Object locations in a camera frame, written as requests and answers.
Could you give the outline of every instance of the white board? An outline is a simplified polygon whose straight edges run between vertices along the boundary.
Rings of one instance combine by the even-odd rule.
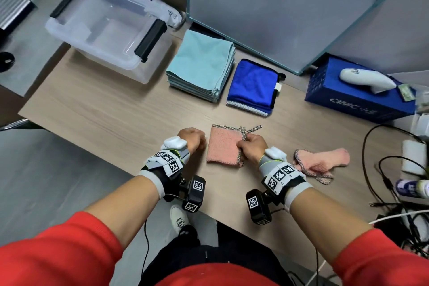
[[[383,0],[188,0],[189,17],[296,74]]]

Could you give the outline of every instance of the folded pink cloth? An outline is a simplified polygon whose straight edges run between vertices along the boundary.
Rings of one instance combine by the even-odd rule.
[[[344,148],[321,153],[297,149],[293,154],[293,164],[297,169],[322,184],[330,184],[334,180],[330,172],[332,168],[347,166],[349,163],[350,154]]]
[[[234,128],[228,126],[212,125],[208,142],[207,162],[219,162],[227,165],[243,166],[242,151],[237,142],[246,140],[247,134],[254,132],[262,126],[251,130],[244,127]]]

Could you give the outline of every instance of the folded cloth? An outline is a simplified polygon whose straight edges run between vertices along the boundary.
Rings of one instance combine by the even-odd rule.
[[[171,86],[217,102],[231,72],[232,42],[188,30],[167,69]]]
[[[234,128],[212,125],[208,142],[207,161],[243,166],[244,162],[241,160],[242,150],[237,147],[237,142],[246,140],[247,134],[261,128],[262,126],[256,126],[253,129],[246,130],[245,127]]]
[[[227,97],[227,105],[267,116],[274,108],[276,83],[284,74],[242,59],[237,65]]]
[[[297,149],[293,154],[293,164],[305,175],[314,177],[321,184],[330,184],[334,178],[330,170],[336,166],[347,166],[350,154],[344,148],[330,152],[312,153]]]

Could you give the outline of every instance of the blue folded towel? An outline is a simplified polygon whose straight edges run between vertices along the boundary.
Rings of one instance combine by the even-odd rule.
[[[242,59],[237,65],[227,105],[267,116],[274,108],[279,74],[271,68]]]
[[[171,86],[216,102],[234,60],[232,42],[188,30],[171,61],[167,76]]]

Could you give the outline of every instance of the red shirt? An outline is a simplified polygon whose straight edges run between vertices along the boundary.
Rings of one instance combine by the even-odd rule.
[[[0,248],[1,285],[108,285],[123,249],[94,216],[79,212],[33,239]],[[380,230],[350,243],[336,258],[334,271],[344,286],[429,285],[429,261],[402,251]],[[233,264],[206,263],[181,269],[158,286],[275,285]]]

